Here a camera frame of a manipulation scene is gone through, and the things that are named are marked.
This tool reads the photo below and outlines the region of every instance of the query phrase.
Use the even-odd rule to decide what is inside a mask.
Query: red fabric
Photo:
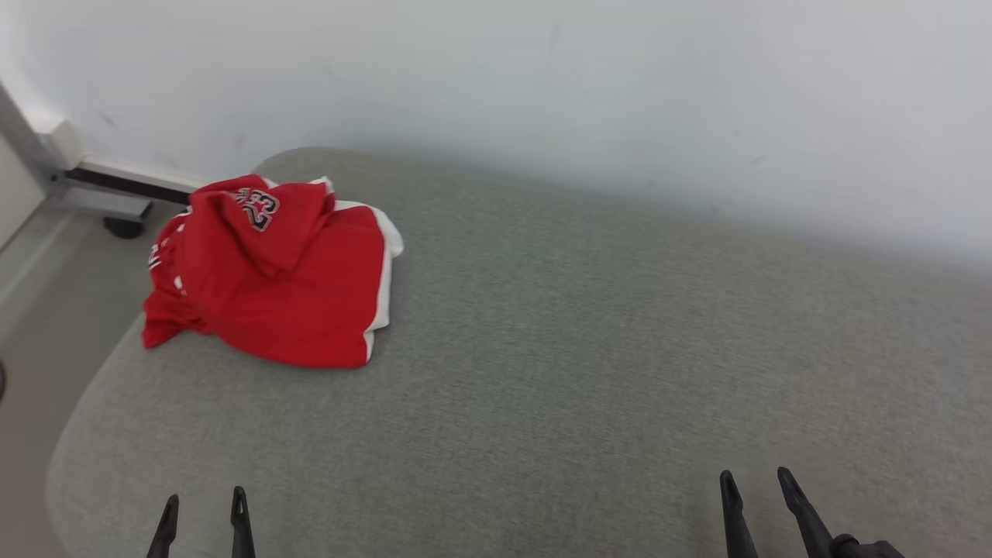
[[[289,364],[368,361],[389,264],[376,214],[335,210],[329,183],[270,184],[247,176],[204,187],[166,225],[149,259],[146,348],[195,330]]]

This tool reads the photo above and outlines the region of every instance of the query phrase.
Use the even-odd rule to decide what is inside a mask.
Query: wall
[[[327,145],[992,267],[987,0],[5,0],[101,158]]]

